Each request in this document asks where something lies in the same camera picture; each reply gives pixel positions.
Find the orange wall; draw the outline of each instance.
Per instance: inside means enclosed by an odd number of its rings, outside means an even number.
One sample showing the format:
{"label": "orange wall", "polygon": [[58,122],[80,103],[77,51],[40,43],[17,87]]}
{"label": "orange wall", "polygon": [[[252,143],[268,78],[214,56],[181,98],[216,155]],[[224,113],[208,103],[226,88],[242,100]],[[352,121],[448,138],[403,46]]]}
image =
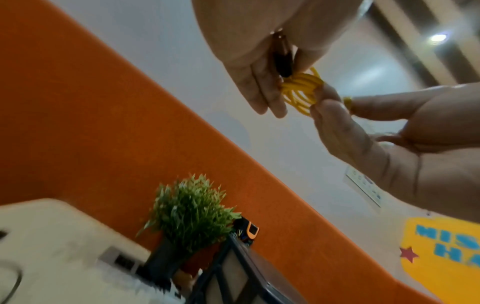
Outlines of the orange wall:
{"label": "orange wall", "polygon": [[53,5],[3,0],[0,29],[1,204],[58,198],[134,239],[159,182],[206,173],[309,302],[431,302]]}

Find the black plant pot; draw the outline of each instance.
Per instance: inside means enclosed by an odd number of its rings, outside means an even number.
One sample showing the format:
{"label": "black plant pot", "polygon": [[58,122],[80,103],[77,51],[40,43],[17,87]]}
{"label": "black plant pot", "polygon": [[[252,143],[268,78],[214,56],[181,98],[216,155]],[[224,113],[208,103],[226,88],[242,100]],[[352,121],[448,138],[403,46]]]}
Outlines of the black plant pot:
{"label": "black plant pot", "polygon": [[166,237],[142,267],[141,276],[157,286],[170,285],[170,280],[191,253],[176,248]]}

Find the black cable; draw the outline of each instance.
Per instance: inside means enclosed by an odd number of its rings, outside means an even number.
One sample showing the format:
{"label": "black cable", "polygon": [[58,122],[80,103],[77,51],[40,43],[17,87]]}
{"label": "black cable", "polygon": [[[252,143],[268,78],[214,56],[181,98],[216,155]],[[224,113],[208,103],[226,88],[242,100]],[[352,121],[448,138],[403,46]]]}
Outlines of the black cable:
{"label": "black cable", "polygon": [[7,260],[0,260],[0,267],[13,270],[16,272],[15,285],[13,285],[13,288],[10,290],[10,293],[8,293],[8,295],[0,302],[0,304],[7,304],[12,298],[12,296],[15,294],[15,292],[17,291],[18,287],[20,286],[24,273],[22,271],[22,268],[17,263],[10,262]]}

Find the artificial plant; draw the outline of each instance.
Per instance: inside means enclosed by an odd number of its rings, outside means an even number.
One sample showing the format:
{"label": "artificial plant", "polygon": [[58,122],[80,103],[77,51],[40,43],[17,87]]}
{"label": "artificial plant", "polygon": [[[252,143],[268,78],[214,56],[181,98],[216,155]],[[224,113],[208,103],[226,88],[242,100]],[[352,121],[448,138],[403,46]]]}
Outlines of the artificial plant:
{"label": "artificial plant", "polygon": [[195,253],[222,241],[241,217],[234,208],[220,205],[224,197],[225,191],[212,188],[205,175],[192,175],[173,187],[160,185],[150,219],[138,233],[160,230],[177,249]]}

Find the wall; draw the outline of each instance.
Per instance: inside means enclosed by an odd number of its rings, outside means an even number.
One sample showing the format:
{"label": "wall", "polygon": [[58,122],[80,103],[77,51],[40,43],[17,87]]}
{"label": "wall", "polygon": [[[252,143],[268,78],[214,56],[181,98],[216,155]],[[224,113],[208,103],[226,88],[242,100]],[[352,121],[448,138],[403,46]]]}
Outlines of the wall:
{"label": "wall", "polygon": [[[380,211],[372,208],[343,182],[347,166],[328,154],[310,119],[294,110],[282,120],[256,115],[210,53],[190,2],[53,2],[247,151],[387,271],[421,289],[401,270],[399,243],[405,219],[425,212],[393,198]],[[368,19],[352,27],[315,67],[341,95],[421,87]],[[394,131],[402,125],[371,127]]]}

